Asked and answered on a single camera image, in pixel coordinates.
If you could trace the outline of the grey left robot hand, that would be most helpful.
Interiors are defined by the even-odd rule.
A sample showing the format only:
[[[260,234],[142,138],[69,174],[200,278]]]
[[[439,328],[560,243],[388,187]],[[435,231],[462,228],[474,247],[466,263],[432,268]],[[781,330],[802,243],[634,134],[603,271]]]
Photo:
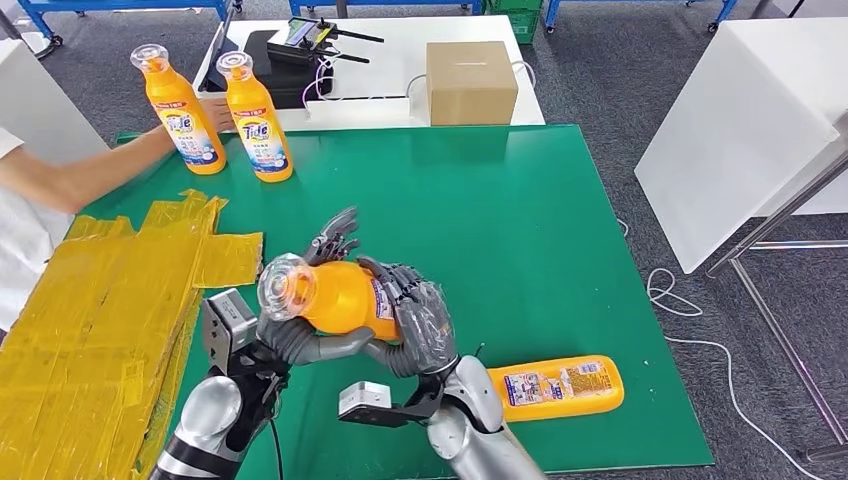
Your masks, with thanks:
[[[356,239],[348,240],[358,227],[357,208],[350,206],[332,217],[311,240],[301,257],[310,266],[344,259],[359,245]],[[274,353],[276,359],[292,366],[307,365],[355,355],[374,339],[368,327],[359,327],[343,335],[320,335],[308,320],[296,317],[280,320],[264,299],[267,288],[257,288],[260,300],[257,335]]]

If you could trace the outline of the person's hand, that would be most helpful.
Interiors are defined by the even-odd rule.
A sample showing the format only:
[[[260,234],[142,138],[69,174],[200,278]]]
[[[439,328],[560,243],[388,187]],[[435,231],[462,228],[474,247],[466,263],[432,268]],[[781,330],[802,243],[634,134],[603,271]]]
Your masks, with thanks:
[[[225,98],[204,98],[199,100],[207,119],[218,133],[233,131],[235,125]]]

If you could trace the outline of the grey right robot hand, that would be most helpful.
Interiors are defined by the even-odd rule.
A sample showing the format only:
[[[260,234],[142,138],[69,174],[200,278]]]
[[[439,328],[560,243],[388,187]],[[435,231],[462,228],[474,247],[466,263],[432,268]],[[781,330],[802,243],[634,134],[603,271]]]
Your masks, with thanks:
[[[453,324],[440,287],[411,266],[385,264],[368,256],[357,263],[368,270],[388,294],[397,344],[372,339],[362,351],[399,377],[437,374],[458,359]]]

